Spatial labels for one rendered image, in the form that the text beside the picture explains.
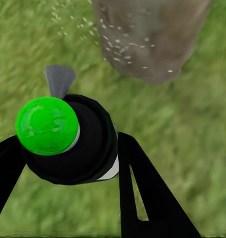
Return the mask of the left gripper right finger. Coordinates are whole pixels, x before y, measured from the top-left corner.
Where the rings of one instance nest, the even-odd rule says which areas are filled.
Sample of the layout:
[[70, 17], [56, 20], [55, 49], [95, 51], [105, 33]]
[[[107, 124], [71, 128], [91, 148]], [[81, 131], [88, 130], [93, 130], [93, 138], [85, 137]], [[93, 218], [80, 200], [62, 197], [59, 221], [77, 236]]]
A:
[[[118, 137], [121, 238], [202, 238], [136, 139]], [[130, 166], [149, 221], [137, 217]]]

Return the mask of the pesticide atomizer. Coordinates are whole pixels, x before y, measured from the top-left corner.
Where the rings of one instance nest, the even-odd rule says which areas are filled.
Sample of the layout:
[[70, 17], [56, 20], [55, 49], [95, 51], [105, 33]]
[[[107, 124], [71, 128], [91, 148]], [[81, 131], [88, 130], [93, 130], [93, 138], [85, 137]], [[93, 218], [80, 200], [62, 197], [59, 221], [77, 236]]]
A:
[[45, 72], [51, 95], [30, 101], [16, 120], [26, 164], [56, 185], [114, 178], [119, 137], [110, 114], [96, 100], [68, 93], [77, 79], [72, 69], [51, 65]]

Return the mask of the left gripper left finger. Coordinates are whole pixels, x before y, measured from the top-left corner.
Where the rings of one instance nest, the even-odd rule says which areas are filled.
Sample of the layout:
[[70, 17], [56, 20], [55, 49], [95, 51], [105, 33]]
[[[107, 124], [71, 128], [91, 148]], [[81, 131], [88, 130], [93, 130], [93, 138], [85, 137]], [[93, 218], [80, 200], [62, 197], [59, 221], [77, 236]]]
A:
[[0, 213], [25, 165], [21, 143], [16, 135], [0, 142]]

